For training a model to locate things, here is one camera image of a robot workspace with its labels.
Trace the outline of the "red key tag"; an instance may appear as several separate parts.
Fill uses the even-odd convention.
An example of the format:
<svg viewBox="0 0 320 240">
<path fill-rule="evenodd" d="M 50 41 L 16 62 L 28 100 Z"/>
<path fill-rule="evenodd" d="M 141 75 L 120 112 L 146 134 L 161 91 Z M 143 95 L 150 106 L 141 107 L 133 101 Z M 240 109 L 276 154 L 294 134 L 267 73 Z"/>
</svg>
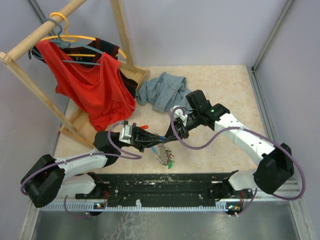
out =
<svg viewBox="0 0 320 240">
<path fill-rule="evenodd" d="M 149 126 L 148 125 L 142 125 L 142 126 L 140 126 L 140 128 L 143 129 L 143 130 L 146 130 L 146 129 L 149 128 Z"/>
</svg>

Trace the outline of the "bunch of keys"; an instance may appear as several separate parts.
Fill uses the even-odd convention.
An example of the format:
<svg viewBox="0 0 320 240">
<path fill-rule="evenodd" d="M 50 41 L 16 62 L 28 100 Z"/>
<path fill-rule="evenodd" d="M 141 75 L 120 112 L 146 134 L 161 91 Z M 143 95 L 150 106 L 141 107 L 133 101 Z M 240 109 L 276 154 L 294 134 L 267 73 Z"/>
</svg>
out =
<svg viewBox="0 0 320 240">
<path fill-rule="evenodd" d="M 168 169 L 171 169 L 175 162 L 175 156 L 171 149 L 162 143 L 151 147 L 152 152 L 155 154 L 156 160 Z"/>
</svg>

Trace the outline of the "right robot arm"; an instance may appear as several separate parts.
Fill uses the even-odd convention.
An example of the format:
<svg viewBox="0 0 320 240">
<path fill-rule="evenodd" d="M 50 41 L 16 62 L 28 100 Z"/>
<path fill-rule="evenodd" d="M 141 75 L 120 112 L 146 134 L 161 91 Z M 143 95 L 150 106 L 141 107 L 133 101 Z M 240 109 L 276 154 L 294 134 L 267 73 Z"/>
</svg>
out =
<svg viewBox="0 0 320 240">
<path fill-rule="evenodd" d="M 237 170 L 223 185 L 223 192 L 235 198 L 241 190 L 258 188 L 266 194 L 274 194 L 295 173 L 291 149 L 285 143 L 277 146 L 269 139 L 249 130 L 222 104 L 211 105 L 202 90 L 186 96 L 191 110 L 175 105 L 169 110 L 170 127 L 165 135 L 168 139 L 182 141 L 189 132 L 200 125 L 207 126 L 215 135 L 225 136 L 244 151 L 256 168 Z"/>
</svg>

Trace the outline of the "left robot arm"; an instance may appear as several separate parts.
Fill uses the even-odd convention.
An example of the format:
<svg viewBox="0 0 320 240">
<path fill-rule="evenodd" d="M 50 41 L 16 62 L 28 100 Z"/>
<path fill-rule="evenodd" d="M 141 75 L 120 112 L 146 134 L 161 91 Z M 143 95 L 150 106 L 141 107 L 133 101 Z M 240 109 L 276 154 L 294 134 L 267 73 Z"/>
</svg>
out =
<svg viewBox="0 0 320 240">
<path fill-rule="evenodd" d="M 20 191 L 37 208 L 60 196 L 82 194 L 97 199 L 103 195 L 104 186 L 89 175 L 90 170 L 108 167 L 118 159 L 140 160 L 141 155 L 124 148 L 133 147 L 142 153 L 167 140 L 168 137 L 150 133 L 136 124 L 119 121 L 108 131 L 99 131 L 94 148 L 86 153 L 60 158 L 43 155 L 22 178 Z"/>
</svg>

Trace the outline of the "blue denim shirt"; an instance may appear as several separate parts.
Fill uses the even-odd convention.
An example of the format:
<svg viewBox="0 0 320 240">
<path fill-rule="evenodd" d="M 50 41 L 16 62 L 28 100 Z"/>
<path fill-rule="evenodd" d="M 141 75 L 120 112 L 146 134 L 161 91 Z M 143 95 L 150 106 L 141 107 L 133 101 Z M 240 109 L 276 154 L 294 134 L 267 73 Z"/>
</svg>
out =
<svg viewBox="0 0 320 240">
<path fill-rule="evenodd" d="M 163 72 L 160 76 L 145 81 L 137 92 L 137 102 L 153 105 L 155 111 L 166 113 L 174 106 L 191 110 L 186 96 L 191 93 L 187 78 Z"/>
</svg>

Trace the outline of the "red tank top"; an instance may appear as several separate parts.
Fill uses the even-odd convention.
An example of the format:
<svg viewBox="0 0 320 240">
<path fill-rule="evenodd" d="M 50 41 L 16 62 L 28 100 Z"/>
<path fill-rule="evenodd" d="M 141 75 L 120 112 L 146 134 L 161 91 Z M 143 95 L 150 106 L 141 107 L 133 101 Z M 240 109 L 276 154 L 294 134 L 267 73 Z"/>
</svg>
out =
<svg viewBox="0 0 320 240">
<path fill-rule="evenodd" d="M 56 78 L 55 91 L 86 112 L 96 131 L 104 131 L 133 114 L 136 101 L 122 82 L 118 59 L 103 52 L 97 61 L 100 65 L 69 63 L 59 60 L 71 57 L 56 43 L 43 40 L 35 46 Z"/>
</svg>

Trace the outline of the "wooden clothes rack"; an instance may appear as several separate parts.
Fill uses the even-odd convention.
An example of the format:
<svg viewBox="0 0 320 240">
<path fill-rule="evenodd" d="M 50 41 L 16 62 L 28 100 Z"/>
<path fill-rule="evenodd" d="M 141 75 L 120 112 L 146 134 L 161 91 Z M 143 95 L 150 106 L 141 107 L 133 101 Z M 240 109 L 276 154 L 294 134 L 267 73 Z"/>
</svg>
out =
<svg viewBox="0 0 320 240">
<path fill-rule="evenodd" d="M 71 16 L 69 32 L 98 37 L 115 45 L 120 43 L 112 4 L 108 0 L 88 0 Z M 0 50 L 8 53 L 40 26 L 40 21 L 26 0 L 0 3 Z M 86 140 L 81 140 L 62 126 L 61 121 L 5 65 L 0 67 L 0 147 L 2 150 L 34 150 L 46 154 L 54 140 L 59 146 L 73 144 L 93 147 L 95 130 L 88 117 L 67 97 L 56 93 L 56 79 L 40 60 L 23 55 L 18 65 L 65 113 Z"/>
</svg>

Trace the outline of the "teal hanger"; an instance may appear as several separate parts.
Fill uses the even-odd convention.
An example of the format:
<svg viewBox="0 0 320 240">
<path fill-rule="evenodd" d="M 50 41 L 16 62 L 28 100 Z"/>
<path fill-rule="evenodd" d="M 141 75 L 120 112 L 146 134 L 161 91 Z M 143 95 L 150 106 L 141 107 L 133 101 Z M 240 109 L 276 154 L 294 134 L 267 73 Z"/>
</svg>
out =
<svg viewBox="0 0 320 240">
<path fill-rule="evenodd" d="M 88 46 L 88 45 L 85 45 L 85 44 L 82 44 L 82 43 L 79 43 L 79 42 L 69 42 L 69 41 L 62 40 L 62 37 L 61 37 L 60 34 L 62 33 L 63 28 L 62 28 L 62 26 L 60 25 L 60 23 L 59 23 L 58 21 L 50 18 L 50 17 L 45 18 L 43 22 L 45 23 L 45 22 L 47 22 L 47 21 L 50 21 L 50 22 L 56 24 L 56 25 L 59 27 L 59 29 L 60 29 L 59 32 L 57 33 L 58 40 L 53 40 L 53 39 L 50 40 L 50 42 L 57 44 L 57 46 L 58 46 L 59 48 L 61 48 L 61 49 L 66 49 L 66 48 L 70 48 L 71 45 L 77 45 L 77 46 L 80 46 L 80 47 L 89 49 L 89 50 L 91 50 L 91 51 L 94 51 L 94 52 L 96 52 L 96 53 L 99 53 L 99 54 L 101 54 L 101 55 L 103 54 L 103 52 L 102 52 L 101 50 L 99 50 L 99 49 L 97 49 L 97 48 L 95 48 L 95 47 L 91 47 L 91 46 Z M 33 51 L 36 53 L 36 55 L 34 56 L 35 58 L 37 58 L 37 59 L 39 59 L 39 60 L 44 60 L 44 58 L 42 57 L 42 55 L 41 55 L 37 50 L 34 49 L 34 46 L 33 46 L 31 49 L 29 49 L 28 52 L 27 52 L 27 53 L 28 53 L 28 59 L 29 59 L 29 60 L 32 59 L 32 55 L 33 55 L 32 52 L 33 52 Z"/>
</svg>

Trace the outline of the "yellow hanger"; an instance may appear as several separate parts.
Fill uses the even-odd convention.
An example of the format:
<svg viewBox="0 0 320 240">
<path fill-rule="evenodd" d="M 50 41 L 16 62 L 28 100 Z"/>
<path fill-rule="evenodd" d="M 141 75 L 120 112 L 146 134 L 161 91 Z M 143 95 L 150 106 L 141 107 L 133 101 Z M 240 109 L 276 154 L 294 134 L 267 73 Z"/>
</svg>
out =
<svg viewBox="0 0 320 240">
<path fill-rule="evenodd" d="M 87 39 L 87 40 L 92 40 L 92 41 L 96 41 L 96 38 L 94 37 L 89 37 L 89 36 L 84 36 L 84 35 L 70 35 L 67 31 L 67 28 L 68 28 L 68 25 L 69 25 L 69 22 L 68 22 L 68 19 L 61 13 L 58 13 L 58 12 L 53 12 L 50 14 L 50 17 L 52 16 L 59 16 L 59 17 L 62 17 L 66 23 L 65 23 L 65 26 L 63 27 L 63 31 L 65 32 L 64 35 L 61 35 L 62 37 L 62 40 L 64 41 L 67 41 L 67 42 L 72 42 L 72 43 L 75 43 L 77 42 L 78 39 Z M 44 41 L 44 40 L 53 40 L 53 39 L 56 39 L 58 38 L 58 34 L 57 35 L 53 35 L 53 36 L 49 36 L 49 37 L 45 37 L 43 39 L 41 39 L 41 41 Z M 125 59 L 127 59 L 127 56 L 126 54 L 119 48 L 118 49 L 118 53 L 121 54 Z M 68 56 L 72 57 L 85 57 L 85 58 L 89 58 L 89 57 L 92 57 L 94 58 L 96 55 L 95 54 L 69 54 Z M 59 61 L 62 61 L 62 62 L 65 62 L 65 63 L 75 63 L 75 64 L 84 64 L 84 65 L 100 65 L 99 63 L 96 63 L 96 62 L 85 62 L 85 61 L 74 61 L 72 60 L 71 58 L 70 59 L 60 59 L 60 58 L 57 58 Z"/>
</svg>

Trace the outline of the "right aluminium corner post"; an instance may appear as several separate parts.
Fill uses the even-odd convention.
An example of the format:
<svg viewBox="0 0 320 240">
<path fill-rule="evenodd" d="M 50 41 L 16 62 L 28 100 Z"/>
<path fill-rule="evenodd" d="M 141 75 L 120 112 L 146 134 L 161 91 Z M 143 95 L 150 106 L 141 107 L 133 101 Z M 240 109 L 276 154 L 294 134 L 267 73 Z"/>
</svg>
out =
<svg viewBox="0 0 320 240">
<path fill-rule="evenodd" d="M 287 0 L 278 19 L 276 20 L 265 44 L 263 45 L 262 50 L 260 51 L 256 61 L 254 62 L 251 71 L 255 74 L 259 68 L 261 67 L 264 59 L 266 58 L 268 52 L 270 51 L 274 41 L 276 40 L 282 26 L 286 22 L 289 14 L 291 13 L 296 1 L 295 0 Z"/>
</svg>

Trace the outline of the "aluminium corner post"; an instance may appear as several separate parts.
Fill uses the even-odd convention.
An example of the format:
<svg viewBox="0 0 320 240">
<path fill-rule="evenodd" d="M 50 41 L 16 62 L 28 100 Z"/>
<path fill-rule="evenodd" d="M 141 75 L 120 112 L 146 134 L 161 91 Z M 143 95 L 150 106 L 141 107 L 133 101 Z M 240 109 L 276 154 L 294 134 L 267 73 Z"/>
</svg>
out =
<svg viewBox="0 0 320 240">
<path fill-rule="evenodd" d="M 287 0 L 278 19 L 276 20 L 265 44 L 263 45 L 262 50 L 260 51 L 256 61 L 254 62 L 251 71 L 255 74 L 259 68 L 261 67 L 264 59 L 266 58 L 268 52 L 270 51 L 274 41 L 276 40 L 282 26 L 286 22 L 289 14 L 291 13 L 296 1 L 295 0 Z"/>
<path fill-rule="evenodd" d="M 38 2 L 36 0 L 27 0 L 26 2 L 30 6 L 32 12 L 36 16 L 36 18 L 39 20 L 39 22 L 41 24 L 43 24 L 45 22 L 46 16 L 45 16 L 42 8 L 38 4 Z"/>
</svg>

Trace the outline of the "aluminium frame rail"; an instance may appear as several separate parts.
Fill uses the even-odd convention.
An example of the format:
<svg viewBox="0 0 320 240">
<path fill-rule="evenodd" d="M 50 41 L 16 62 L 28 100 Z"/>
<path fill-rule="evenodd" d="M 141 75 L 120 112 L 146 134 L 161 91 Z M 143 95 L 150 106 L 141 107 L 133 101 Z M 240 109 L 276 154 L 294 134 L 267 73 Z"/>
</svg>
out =
<svg viewBox="0 0 320 240">
<path fill-rule="evenodd" d="M 282 185 L 275 194 L 281 195 L 286 198 L 293 198 L 296 194 L 299 194 L 299 186 L 295 180 L 289 180 Z M 266 194 L 260 189 L 257 190 L 257 194 L 254 198 L 255 201 L 278 201 L 281 200 L 270 194 Z M 131 206 L 115 206 L 111 207 L 111 201 L 109 200 L 104 204 L 103 201 L 91 200 L 76 200 L 69 199 L 66 201 L 66 209 L 70 213 L 75 212 L 228 212 L 230 210 L 240 210 L 240 200 L 235 199 L 222 199 L 215 203 L 215 206 L 143 206 L 140 199 L 133 201 Z M 60 199 L 53 201 L 50 204 L 38 208 L 40 211 L 47 212 L 65 212 L 64 200 Z"/>
</svg>

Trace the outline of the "left aluminium corner post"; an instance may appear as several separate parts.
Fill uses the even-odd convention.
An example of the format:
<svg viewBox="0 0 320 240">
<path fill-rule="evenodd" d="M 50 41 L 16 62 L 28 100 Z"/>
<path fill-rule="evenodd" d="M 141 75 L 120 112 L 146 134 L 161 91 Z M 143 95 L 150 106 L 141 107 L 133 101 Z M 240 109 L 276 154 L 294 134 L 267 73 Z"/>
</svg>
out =
<svg viewBox="0 0 320 240">
<path fill-rule="evenodd" d="M 43 24 L 45 22 L 46 16 L 45 16 L 42 8 L 38 4 L 38 2 L 36 0 L 27 0 L 26 2 L 30 6 L 32 12 L 36 16 L 36 18 L 39 20 L 39 22 L 41 24 Z"/>
</svg>

